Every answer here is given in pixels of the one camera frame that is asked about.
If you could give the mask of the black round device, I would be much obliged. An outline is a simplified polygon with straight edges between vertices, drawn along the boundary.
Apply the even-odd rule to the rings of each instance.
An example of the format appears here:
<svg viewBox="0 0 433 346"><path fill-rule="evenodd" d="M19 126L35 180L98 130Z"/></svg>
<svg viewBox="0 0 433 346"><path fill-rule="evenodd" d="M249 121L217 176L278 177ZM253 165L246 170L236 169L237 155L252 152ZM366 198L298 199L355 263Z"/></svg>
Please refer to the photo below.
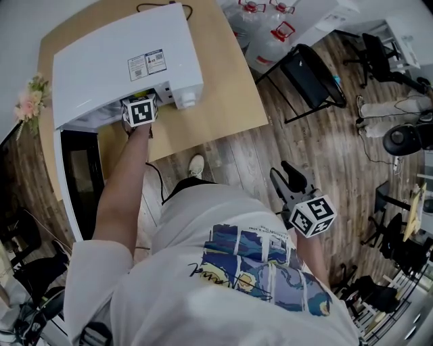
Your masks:
<svg viewBox="0 0 433 346"><path fill-rule="evenodd" d="M382 139L387 153L405 156L420 150L433 150L433 123L401 124L391 128Z"/></svg>

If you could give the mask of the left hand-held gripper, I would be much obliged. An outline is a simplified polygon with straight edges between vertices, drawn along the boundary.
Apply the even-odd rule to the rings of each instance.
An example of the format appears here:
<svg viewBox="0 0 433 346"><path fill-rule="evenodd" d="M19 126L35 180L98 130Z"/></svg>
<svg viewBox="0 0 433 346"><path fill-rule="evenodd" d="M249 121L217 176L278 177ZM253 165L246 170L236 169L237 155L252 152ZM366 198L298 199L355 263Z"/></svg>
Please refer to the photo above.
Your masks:
<svg viewBox="0 0 433 346"><path fill-rule="evenodd" d="M121 106L122 118L131 128L150 124L158 117L156 94L125 98Z"/></svg>

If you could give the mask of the black small stand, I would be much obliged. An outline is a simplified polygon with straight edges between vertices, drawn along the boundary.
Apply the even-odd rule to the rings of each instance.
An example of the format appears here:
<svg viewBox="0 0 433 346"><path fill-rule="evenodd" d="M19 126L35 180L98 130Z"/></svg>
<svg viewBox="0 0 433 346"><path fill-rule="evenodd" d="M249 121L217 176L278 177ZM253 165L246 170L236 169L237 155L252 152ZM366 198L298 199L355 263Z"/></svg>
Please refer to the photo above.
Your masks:
<svg viewBox="0 0 433 346"><path fill-rule="evenodd" d="M390 195L390 181L387 180L375 190L374 213L385 208L387 204L397 206L403 210L409 211L411 206L408 203L392 198Z"/></svg>

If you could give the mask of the person's white printed t-shirt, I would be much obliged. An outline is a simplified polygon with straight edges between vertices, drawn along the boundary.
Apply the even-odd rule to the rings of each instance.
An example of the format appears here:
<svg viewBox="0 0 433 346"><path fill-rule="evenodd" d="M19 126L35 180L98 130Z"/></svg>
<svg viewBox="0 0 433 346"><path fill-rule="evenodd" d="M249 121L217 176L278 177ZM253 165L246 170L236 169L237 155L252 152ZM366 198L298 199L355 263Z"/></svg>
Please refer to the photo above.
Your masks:
<svg viewBox="0 0 433 346"><path fill-rule="evenodd" d="M113 241L74 245L64 318L78 344L90 322L114 346L359 346L346 306L298 257L281 220L223 184L164 206L152 254Z"/></svg>

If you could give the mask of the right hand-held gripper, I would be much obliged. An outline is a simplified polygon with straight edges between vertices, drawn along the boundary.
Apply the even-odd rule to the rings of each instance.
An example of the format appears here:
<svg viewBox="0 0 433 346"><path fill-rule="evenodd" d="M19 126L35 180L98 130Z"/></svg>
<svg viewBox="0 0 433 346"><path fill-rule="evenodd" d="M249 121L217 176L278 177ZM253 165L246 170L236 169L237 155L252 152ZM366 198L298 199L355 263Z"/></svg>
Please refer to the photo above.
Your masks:
<svg viewBox="0 0 433 346"><path fill-rule="evenodd" d="M287 179L275 168L270 170L270 179L284 203L294 200L293 193L307 195L313 192L313 176L304 168L287 161L282 161L281 167ZM336 216L337 211L328 195L311 197L291 209L289 228L295 228L303 237L311 238L328 230Z"/></svg>

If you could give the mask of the yellow wooden board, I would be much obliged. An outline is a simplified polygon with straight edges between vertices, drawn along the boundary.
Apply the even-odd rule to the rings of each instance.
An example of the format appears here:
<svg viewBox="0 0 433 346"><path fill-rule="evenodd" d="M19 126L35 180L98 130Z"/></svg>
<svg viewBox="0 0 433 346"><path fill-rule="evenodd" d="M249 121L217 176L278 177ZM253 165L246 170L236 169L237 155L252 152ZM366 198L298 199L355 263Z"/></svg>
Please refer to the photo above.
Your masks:
<svg viewBox="0 0 433 346"><path fill-rule="evenodd" d="M417 233L421 228L426 189L427 184L424 183L412 198L409 217L407 219L407 224L403 235L404 242L407 241L411 235Z"/></svg>

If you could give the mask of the black swivel chair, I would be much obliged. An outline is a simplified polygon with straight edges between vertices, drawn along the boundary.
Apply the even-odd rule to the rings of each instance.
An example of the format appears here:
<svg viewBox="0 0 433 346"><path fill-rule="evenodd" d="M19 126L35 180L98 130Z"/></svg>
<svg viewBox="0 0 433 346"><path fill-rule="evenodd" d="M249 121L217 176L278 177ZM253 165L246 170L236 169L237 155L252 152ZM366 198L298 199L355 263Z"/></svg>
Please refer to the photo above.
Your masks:
<svg viewBox="0 0 433 346"><path fill-rule="evenodd" d="M372 222L375 228L375 232L364 241L361 241L361 245L369 245L371 248L376 247L379 238L382 240L379 245L380 253L386 259L391 259L396 247L403 241L402 227L406 225L403 222L402 213L395 215L386 226L385 221L386 210L382 212L380 223L378 223L373 216L368 217L368 221Z"/></svg>

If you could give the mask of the person's right forearm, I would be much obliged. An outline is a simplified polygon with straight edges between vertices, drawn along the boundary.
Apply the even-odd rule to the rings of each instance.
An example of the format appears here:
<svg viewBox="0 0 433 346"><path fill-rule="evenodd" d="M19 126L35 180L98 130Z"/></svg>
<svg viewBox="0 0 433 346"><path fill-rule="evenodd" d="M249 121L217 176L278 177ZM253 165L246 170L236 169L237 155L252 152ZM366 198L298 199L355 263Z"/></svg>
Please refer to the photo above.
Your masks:
<svg viewBox="0 0 433 346"><path fill-rule="evenodd" d="M306 238L297 229L295 233L298 256L308 266L312 275L320 280L327 288L330 288L329 276L325 266L325 258L319 235Z"/></svg>

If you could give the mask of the person's left white shoe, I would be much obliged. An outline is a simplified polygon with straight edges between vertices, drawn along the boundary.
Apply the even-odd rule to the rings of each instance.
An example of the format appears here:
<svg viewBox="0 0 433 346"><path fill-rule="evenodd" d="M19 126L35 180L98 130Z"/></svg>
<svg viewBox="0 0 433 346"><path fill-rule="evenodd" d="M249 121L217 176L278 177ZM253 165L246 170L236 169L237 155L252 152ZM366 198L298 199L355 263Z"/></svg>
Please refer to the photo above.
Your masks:
<svg viewBox="0 0 433 346"><path fill-rule="evenodd" d="M188 167L188 176L192 178L202 179L202 174L204 171L204 157L200 154L194 155Z"/></svg>

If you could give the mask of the person's black shorts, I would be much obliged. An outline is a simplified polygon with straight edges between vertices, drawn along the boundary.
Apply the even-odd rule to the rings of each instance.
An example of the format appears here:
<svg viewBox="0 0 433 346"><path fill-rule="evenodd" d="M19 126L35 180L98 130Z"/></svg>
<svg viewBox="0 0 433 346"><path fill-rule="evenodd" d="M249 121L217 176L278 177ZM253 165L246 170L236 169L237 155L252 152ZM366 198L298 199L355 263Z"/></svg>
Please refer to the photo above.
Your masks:
<svg viewBox="0 0 433 346"><path fill-rule="evenodd" d="M214 184L214 182L210 182L207 180L196 178L194 176L185 178L185 179L183 179L177 183L177 185L173 189L172 193L162 202L162 205L164 205L170 198L174 197L180 191L187 189L187 188L190 188L190 187L198 186L201 184Z"/></svg>

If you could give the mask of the white microwave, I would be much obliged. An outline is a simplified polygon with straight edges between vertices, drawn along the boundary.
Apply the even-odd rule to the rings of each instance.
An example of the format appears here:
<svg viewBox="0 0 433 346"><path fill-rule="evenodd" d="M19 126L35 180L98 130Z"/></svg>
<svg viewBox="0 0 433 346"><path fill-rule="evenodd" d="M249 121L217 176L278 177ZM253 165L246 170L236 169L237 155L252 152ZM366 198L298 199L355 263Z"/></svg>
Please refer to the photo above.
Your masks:
<svg viewBox="0 0 433 346"><path fill-rule="evenodd" d="M107 24L73 42L53 59L55 160L72 233L83 239L66 185L61 134L95 132L120 116L102 108L153 89L160 104L193 107L202 95L200 65L181 3L156 6Z"/></svg>

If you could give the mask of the person's left forearm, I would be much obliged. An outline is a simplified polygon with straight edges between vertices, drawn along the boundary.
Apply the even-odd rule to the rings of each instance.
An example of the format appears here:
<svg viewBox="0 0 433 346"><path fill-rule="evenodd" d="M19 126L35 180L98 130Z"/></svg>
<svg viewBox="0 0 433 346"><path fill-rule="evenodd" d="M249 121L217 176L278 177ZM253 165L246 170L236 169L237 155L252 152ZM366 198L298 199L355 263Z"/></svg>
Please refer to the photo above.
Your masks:
<svg viewBox="0 0 433 346"><path fill-rule="evenodd" d="M125 246L131 255L137 243L137 225L151 126L138 126L126 142L97 208L93 239Z"/></svg>

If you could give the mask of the black office chair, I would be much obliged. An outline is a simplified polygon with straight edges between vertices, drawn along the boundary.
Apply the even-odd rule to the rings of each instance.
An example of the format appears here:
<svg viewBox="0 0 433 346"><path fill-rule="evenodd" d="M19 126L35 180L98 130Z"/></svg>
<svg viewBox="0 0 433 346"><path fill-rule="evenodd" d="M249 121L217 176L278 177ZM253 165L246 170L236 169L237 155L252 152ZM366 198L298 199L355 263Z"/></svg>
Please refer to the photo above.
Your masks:
<svg viewBox="0 0 433 346"><path fill-rule="evenodd" d="M358 59L345 59L342 63L345 66L348 64L360 64L363 68L363 82L360 84L362 89L366 88L369 79L376 79L378 82L396 82L407 85L423 95L427 93L428 87L426 84L416 82L401 72L391 70L389 59L398 56L396 49L387 53L378 36L364 33L362 38L365 46L364 50L358 50L348 40L342 41L342 44L345 47L350 47L358 57Z"/></svg>

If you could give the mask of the black backpack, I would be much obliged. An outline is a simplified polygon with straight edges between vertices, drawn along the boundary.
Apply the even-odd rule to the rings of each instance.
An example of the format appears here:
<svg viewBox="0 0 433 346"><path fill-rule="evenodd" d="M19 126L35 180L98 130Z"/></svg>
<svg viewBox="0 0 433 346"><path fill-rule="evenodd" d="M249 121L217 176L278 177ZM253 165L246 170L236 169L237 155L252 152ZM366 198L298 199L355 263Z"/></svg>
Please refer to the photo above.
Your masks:
<svg viewBox="0 0 433 346"><path fill-rule="evenodd" d="M390 314L394 312L398 305L398 290L392 287L385 287L374 283L370 276L362 276L355 281L355 288L363 302L371 307Z"/></svg>

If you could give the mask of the black folding chair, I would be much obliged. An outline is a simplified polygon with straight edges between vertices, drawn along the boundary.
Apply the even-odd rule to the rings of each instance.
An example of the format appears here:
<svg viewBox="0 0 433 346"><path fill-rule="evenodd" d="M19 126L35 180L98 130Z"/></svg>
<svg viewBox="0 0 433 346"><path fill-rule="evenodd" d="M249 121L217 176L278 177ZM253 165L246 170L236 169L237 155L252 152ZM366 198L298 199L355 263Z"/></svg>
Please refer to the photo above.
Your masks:
<svg viewBox="0 0 433 346"><path fill-rule="evenodd" d="M262 80L267 79L284 101L290 105L288 98L271 79L271 73L276 69L281 70L310 108L303 114L294 110L295 116L285 119L285 124L300 120L322 109L329 107L344 109L347 106L346 96L339 82L315 50L308 45L298 44L254 81L255 84L259 84Z"/></svg>

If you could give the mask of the white water dispenser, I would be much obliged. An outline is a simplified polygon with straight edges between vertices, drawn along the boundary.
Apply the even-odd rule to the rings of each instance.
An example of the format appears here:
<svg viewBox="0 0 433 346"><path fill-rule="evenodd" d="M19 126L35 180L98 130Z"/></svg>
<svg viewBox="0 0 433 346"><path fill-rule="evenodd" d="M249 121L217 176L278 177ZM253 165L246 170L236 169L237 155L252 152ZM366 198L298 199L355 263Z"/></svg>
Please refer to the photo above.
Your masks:
<svg viewBox="0 0 433 346"><path fill-rule="evenodd" d="M316 28L331 32L348 24L360 14L353 0L300 0L296 5L295 18L302 29Z"/></svg>

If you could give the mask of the pink flower bouquet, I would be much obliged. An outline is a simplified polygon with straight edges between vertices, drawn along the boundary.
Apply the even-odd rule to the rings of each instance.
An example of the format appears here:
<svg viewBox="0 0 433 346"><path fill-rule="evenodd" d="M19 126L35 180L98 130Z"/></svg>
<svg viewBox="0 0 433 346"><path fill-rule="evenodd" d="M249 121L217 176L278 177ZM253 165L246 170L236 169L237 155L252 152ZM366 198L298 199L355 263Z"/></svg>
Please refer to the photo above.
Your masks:
<svg viewBox="0 0 433 346"><path fill-rule="evenodd" d="M47 108L50 100L51 87L49 81L38 72L27 82L14 107L14 115L19 124L16 134L17 141L19 141L24 128L28 128L32 134L39 132L39 118Z"/></svg>

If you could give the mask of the white desk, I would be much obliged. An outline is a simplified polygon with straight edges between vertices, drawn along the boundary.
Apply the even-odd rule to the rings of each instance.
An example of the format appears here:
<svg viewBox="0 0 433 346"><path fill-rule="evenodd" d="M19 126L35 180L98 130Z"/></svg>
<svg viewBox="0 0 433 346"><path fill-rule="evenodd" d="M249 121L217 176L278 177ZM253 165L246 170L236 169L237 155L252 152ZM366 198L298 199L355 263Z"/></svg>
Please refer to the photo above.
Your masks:
<svg viewBox="0 0 433 346"><path fill-rule="evenodd" d="M403 72L410 69L420 69L419 60L412 47L413 37L407 34L397 17L391 16L385 19L391 42L396 45L399 58L390 63L392 72Z"/></svg>

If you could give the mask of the light wooden table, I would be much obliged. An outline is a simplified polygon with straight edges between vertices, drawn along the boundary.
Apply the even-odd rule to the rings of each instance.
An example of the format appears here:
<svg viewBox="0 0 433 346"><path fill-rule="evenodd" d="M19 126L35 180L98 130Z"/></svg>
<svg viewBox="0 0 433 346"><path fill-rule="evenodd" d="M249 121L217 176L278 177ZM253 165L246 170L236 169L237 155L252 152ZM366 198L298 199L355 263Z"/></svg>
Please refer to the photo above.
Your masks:
<svg viewBox="0 0 433 346"><path fill-rule="evenodd" d="M85 35L122 18L156 6L181 3L202 73L200 100L186 109L158 102L158 118L150 145L157 160L196 145L265 125L258 91L221 7L216 0L99 0L54 28L41 41L39 69L52 86L56 53ZM122 117L120 101L102 108ZM99 127L102 167L108 173L123 141L120 120ZM55 197L63 200L55 160L53 107L41 119L43 153Z"/></svg>

